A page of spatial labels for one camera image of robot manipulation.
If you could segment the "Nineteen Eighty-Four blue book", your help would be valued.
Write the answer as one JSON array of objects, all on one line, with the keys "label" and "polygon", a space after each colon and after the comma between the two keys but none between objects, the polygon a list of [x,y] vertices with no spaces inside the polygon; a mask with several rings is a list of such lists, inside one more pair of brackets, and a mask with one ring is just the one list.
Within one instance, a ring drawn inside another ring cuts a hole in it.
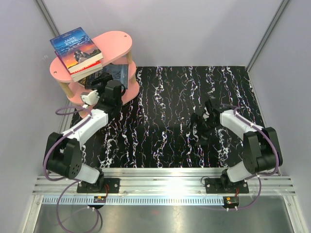
[{"label": "Nineteen Eighty-Four blue book", "polygon": [[[128,65],[114,65],[108,64],[101,69],[101,74],[111,74],[113,80],[120,81],[125,89],[128,89]],[[97,89],[99,87],[91,87],[91,81],[100,75],[88,76],[88,85],[84,86],[85,89]]]}]

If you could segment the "purple paperback book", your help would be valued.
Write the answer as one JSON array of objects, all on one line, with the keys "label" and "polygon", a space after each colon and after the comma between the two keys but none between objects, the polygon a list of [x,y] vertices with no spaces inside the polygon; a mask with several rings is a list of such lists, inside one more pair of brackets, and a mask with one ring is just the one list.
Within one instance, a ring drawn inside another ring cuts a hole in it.
[{"label": "purple paperback book", "polygon": [[72,80],[74,82],[77,82],[77,81],[79,81],[79,80],[81,80],[83,78],[86,78],[86,77],[90,76],[90,75],[100,75],[101,72],[102,72],[101,70],[98,70],[98,71],[93,72],[93,73],[90,73],[90,72],[89,73],[85,73],[85,74],[82,74],[82,75],[78,75],[76,77],[72,77]]}]

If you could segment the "Jane Eyre blue book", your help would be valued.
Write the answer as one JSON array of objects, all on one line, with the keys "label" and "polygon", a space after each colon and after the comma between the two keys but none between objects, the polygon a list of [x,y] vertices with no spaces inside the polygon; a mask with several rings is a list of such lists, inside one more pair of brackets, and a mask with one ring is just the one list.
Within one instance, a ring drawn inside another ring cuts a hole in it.
[{"label": "Jane Eyre blue book", "polygon": [[51,39],[50,43],[70,74],[103,59],[102,51],[81,27]]}]

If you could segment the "169-Storey Treehouse black book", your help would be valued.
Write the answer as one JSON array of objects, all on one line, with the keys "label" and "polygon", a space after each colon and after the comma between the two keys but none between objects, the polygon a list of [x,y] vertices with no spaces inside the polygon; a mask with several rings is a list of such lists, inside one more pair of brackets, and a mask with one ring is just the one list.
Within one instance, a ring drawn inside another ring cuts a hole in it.
[{"label": "169-Storey Treehouse black book", "polygon": [[82,86],[88,85],[88,77],[84,77],[78,81],[78,83]]}]

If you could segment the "13-Storey Treehouse red book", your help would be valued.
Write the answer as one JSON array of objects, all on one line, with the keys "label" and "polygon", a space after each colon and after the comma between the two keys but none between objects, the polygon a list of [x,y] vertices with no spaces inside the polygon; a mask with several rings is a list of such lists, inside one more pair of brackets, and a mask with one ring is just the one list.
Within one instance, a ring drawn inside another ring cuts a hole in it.
[{"label": "13-Storey Treehouse red book", "polygon": [[102,52],[99,49],[95,49],[91,53],[76,50],[72,55],[76,63],[74,65],[67,66],[62,57],[56,51],[54,51],[54,53],[65,67],[67,73],[72,77],[75,77],[80,73],[82,74],[88,69],[99,66],[101,63],[100,60],[103,58]]}]

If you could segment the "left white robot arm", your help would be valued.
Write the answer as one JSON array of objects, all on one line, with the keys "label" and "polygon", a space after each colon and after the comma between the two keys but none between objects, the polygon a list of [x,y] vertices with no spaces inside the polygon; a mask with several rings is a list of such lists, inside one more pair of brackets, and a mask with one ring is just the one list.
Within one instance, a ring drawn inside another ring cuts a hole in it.
[{"label": "left white robot arm", "polygon": [[99,193],[104,189],[104,173],[99,168],[90,167],[82,162],[82,146],[101,128],[121,112],[125,86],[111,76],[104,76],[92,81],[93,89],[83,93],[83,106],[76,109],[86,111],[87,116],[74,127],[49,135],[43,161],[45,177],[52,181],[47,172],[87,183],[88,188]]}]

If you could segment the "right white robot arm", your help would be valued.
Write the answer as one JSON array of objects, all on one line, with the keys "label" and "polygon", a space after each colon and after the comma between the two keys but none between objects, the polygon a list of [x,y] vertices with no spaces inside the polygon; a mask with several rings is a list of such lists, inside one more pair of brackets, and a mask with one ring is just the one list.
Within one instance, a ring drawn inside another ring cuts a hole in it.
[{"label": "right white robot arm", "polygon": [[241,192],[247,180],[274,175],[283,163],[276,130],[247,120],[238,110],[238,106],[213,105],[207,100],[200,115],[193,113],[190,116],[188,127],[197,130],[196,145],[207,145],[217,127],[229,129],[243,144],[241,162],[224,169],[219,178],[202,178],[207,192],[211,189],[225,193]]}]

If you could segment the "pink three-tier shelf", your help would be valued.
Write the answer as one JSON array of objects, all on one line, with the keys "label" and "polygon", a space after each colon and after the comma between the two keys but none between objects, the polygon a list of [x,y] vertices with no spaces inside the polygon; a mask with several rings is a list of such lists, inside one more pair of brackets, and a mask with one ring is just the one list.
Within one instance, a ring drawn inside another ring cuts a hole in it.
[{"label": "pink three-tier shelf", "polygon": [[[123,104],[133,100],[139,93],[139,83],[136,80],[136,64],[132,59],[132,38],[122,31],[105,32],[92,39],[101,50],[103,59],[101,63],[106,66],[128,64],[128,89],[122,96]],[[65,92],[69,102],[73,105],[83,105],[80,95],[89,92],[77,82],[74,82],[59,58],[55,58],[50,65],[50,73],[58,81]]]}]

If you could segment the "black marble table mat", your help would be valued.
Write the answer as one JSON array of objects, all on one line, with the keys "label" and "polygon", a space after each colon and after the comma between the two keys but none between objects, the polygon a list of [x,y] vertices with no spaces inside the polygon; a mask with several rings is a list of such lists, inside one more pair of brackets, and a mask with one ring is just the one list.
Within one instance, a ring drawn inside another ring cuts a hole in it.
[{"label": "black marble table mat", "polygon": [[138,67],[136,80],[138,96],[84,144],[83,163],[100,168],[234,166],[242,158],[239,137],[219,127],[206,145],[196,145],[197,131],[187,126],[206,100],[238,106],[246,119],[264,125],[244,67]]}]

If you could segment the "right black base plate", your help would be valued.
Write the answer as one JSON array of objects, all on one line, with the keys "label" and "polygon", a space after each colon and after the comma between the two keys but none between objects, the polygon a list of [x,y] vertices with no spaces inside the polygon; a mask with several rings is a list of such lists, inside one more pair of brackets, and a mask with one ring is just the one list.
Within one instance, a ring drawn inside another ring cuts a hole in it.
[{"label": "right black base plate", "polygon": [[221,178],[205,178],[205,188],[207,194],[248,194],[248,183],[239,181],[232,183],[230,181],[222,181]]}]

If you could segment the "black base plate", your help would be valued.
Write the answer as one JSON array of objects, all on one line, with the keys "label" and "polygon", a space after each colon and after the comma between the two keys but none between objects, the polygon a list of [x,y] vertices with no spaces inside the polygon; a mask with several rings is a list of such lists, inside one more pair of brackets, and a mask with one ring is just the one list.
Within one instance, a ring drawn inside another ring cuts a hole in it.
[{"label": "black base plate", "polygon": [[248,194],[248,183],[239,181],[232,183],[230,181],[222,181],[221,178],[205,178],[205,188],[207,194]]},{"label": "black base plate", "polygon": [[99,194],[108,192],[109,194],[117,194],[119,189],[119,178],[103,178],[96,183],[81,182],[77,186],[77,193]]}]

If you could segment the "aluminium rail frame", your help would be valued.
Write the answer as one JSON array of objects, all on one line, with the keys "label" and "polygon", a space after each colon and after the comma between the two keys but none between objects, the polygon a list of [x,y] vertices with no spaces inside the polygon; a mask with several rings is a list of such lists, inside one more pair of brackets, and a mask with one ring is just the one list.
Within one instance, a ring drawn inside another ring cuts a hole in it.
[{"label": "aluminium rail frame", "polygon": [[[110,196],[222,196],[207,194],[202,178],[220,176],[222,167],[107,168],[105,175],[120,179],[120,189]],[[86,204],[44,204],[44,196],[78,194],[71,181],[51,183],[37,179],[34,199],[24,231],[60,233],[65,228],[97,233],[305,233],[307,232],[289,177],[270,176],[248,181],[249,193],[239,194],[240,205],[227,211],[219,205],[106,205],[100,216]]]}]

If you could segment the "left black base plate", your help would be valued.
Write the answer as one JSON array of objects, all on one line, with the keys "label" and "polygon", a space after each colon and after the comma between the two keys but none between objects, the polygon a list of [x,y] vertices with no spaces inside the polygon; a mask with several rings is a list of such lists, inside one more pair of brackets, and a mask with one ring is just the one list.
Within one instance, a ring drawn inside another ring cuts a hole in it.
[{"label": "left black base plate", "polygon": [[117,194],[119,189],[119,178],[103,178],[96,183],[81,182],[77,186],[77,193],[99,194],[108,192],[109,194]]}]

